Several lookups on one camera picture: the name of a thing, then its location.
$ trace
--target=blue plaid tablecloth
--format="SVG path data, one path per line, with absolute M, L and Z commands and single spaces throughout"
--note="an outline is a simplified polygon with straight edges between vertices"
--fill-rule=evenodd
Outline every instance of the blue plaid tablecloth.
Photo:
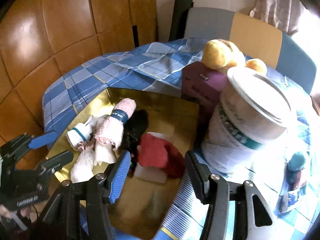
M 198 38 L 169 43 L 153 42 L 130 52 L 105 54 L 83 63 L 63 75 L 45 91 L 42 101 L 44 131 L 54 130 L 60 135 L 76 115 L 107 87 L 180 97 L 182 69 L 201 60 L 206 42 L 207 40 Z M 266 152 L 259 160 L 237 173 L 221 175 L 236 183 L 252 180 L 274 210 L 276 223 L 281 229 L 277 238 L 300 240 L 320 211 L 317 174 L 317 138 L 320 138 L 318 116 L 312 108 L 309 95 L 299 85 L 273 69 L 268 69 L 267 76 L 286 94 L 297 113 L 297 122 L 287 136 L 289 146 L 282 147 L 283 144 L 280 143 L 278 150 L 273 149 L 274 154 Z M 299 205 L 290 212 L 280 214 L 278 210 L 281 196 L 288 190 L 284 179 L 285 167 L 292 154 L 298 150 L 310 153 L 311 179 Z M 201 153 L 198 153 L 198 158 L 205 163 Z M 232 239 L 234 208 L 235 204 L 230 202 L 226 240 Z M 155 239 L 164 239 L 164 235 L 166 239 L 199 239 L 207 209 L 208 206 L 196 199 L 186 173 Z

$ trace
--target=chair backrest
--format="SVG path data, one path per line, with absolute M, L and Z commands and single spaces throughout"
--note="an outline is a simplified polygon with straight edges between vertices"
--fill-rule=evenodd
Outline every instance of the chair backrest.
M 229 40 L 311 92 L 315 63 L 289 35 L 265 22 L 228 10 L 196 7 L 189 10 L 184 37 Z

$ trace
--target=rolled pink towel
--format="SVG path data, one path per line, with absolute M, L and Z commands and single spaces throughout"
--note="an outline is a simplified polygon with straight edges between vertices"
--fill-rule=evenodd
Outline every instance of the rolled pink towel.
M 134 100 L 122 99 L 116 104 L 111 115 L 97 129 L 95 139 L 100 143 L 114 145 L 114 151 L 116 151 L 122 141 L 123 125 L 132 116 L 136 106 Z

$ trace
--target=yellow plush bear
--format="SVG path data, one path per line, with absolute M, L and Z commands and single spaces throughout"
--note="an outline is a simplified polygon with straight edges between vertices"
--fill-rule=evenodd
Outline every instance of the yellow plush bear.
M 260 74 L 267 73 L 266 64 L 257 58 L 245 61 L 243 53 L 231 41 L 211 40 L 204 47 L 202 63 L 211 69 L 227 74 L 231 67 L 248 67 L 256 70 Z

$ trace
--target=white foam block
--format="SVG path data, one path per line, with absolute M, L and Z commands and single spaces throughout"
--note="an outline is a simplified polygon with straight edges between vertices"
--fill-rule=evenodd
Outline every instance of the white foam block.
M 139 179 L 158 183 L 165 183 L 167 180 L 167 174 L 164 171 L 151 166 L 142 167 L 139 163 L 137 163 L 133 175 Z

